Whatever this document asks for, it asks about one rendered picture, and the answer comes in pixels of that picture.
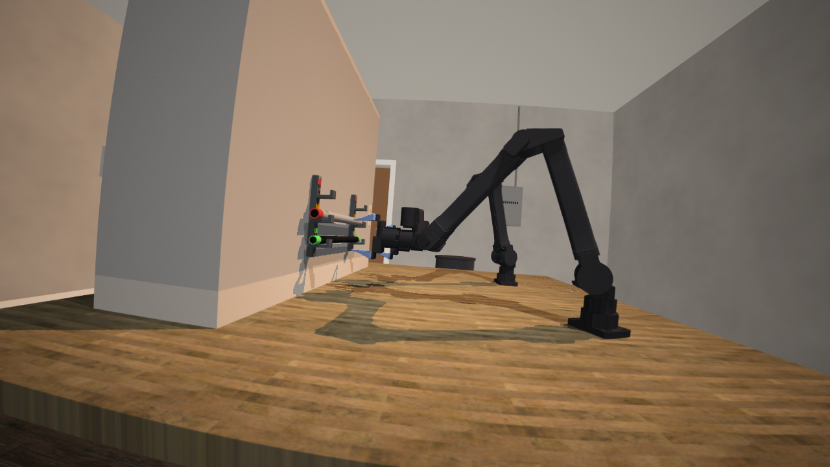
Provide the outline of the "beige bar with red ends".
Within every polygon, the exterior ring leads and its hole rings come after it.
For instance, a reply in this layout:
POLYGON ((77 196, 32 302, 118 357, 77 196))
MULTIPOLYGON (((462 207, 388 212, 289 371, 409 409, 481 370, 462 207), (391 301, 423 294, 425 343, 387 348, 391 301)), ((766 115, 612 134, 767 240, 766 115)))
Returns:
POLYGON ((334 222, 341 222, 342 224, 354 224, 354 225, 362 225, 364 221, 354 221, 355 217, 349 217, 346 215, 338 215, 338 213, 333 213, 330 211, 324 211, 320 209, 311 209, 309 211, 309 216, 314 219, 328 219, 328 215, 334 215, 334 222))

